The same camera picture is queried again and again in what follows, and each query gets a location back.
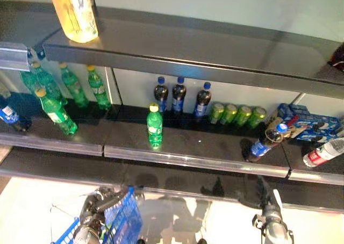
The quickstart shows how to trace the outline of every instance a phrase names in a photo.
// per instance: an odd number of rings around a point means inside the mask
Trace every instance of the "white wall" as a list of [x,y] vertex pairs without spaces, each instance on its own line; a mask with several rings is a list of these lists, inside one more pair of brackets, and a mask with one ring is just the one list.
[[344,38],[342,0],[95,0],[97,6],[149,11]]

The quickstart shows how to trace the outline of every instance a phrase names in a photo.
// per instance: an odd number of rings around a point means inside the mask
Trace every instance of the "blue bottle cap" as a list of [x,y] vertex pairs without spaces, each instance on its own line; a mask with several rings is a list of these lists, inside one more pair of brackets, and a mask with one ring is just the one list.
[[204,89],[205,90],[209,90],[210,89],[210,83],[209,82],[205,82],[204,83]]
[[163,83],[165,82],[165,78],[164,78],[163,76],[159,76],[159,77],[157,78],[157,82],[158,82],[159,84],[163,84]]
[[178,79],[177,79],[177,82],[178,82],[178,84],[184,83],[184,77],[179,76]]
[[280,123],[277,125],[276,129],[280,133],[285,133],[288,130],[288,126],[286,124]]

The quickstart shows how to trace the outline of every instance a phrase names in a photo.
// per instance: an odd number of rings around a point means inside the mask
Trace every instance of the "blue label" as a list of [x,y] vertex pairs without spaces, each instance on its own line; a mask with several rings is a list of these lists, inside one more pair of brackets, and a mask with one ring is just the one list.
[[265,146],[262,143],[260,143],[260,141],[258,140],[256,143],[254,143],[251,146],[251,153],[254,156],[263,156],[264,154],[266,154],[268,152],[268,150],[270,150],[271,147]]
[[7,124],[12,124],[19,120],[19,115],[11,107],[6,106],[0,110],[0,118]]
[[157,104],[159,105],[159,111],[165,112],[166,111],[166,100],[158,101]]
[[206,108],[208,105],[200,105],[200,104],[196,104],[195,107],[195,116],[196,117],[203,117],[206,113]]
[[175,98],[172,99],[172,110],[182,111],[183,105],[184,105],[184,100],[176,100]]

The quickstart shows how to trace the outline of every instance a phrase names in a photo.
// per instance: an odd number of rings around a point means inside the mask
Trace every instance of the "yellow bottle cap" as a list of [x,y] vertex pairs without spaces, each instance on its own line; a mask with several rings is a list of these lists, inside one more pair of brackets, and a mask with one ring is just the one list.
[[39,62],[37,62],[37,61],[34,61],[34,62],[32,62],[31,66],[33,68],[39,68],[41,66],[41,64]]
[[93,71],[93,70],[95,70],[96,68],[95,68],[95,66],[94,65],[87,65],[87,70],[88,71]]
[[149,110],[150,110],[151,112],[158,112],[159,106],[158,106],[156,103],[151,103],[151,104],[149,105]]
[[59,64],[60,68],[66,68],[67,67],[67,63],[63,62]]
[[44,97],[47,94],[44,88],[37,89],[34,93],[37,95],[37,97]]

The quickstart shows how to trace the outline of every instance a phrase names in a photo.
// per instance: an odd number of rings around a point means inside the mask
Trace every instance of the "dark soda bottle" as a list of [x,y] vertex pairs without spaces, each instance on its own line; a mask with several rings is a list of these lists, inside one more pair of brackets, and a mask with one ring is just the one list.
[[197,94],[197,101],[196,101],[195,111],[194,111],[196,122],[200,122],[201,119],[205,116],[206,108],[208,107],[208,104],[211,99],[211,93],[209,89],[210,89],[210,83],[205,82],[204,89],[199,91]]
[[177,84],[172,88],[172,111],[174,115],[183,113],[184,98],[187,94],[187,88],[183,85],[184,77],[178,77]]
[[165,78],[163,76],[159,76],[157,78],[158,85],[154,88],[154,97],[159,105],[159,111],[165,112],[166,111],[166,103],[167,103],[167,96],[168,96],[168,88],[165,83]]
[[3,97],[0,97],[0,118],[17,131],[27,131],[31,126],[31,120],[19,116]]
[[265,133],[251,146],[250,155],[246,160],[250,162],[258,161],[270,149],[283,141],[283,133],[287,132],[287,130],[288,126],[283,123],[278,124],[276,128],[265,130]]

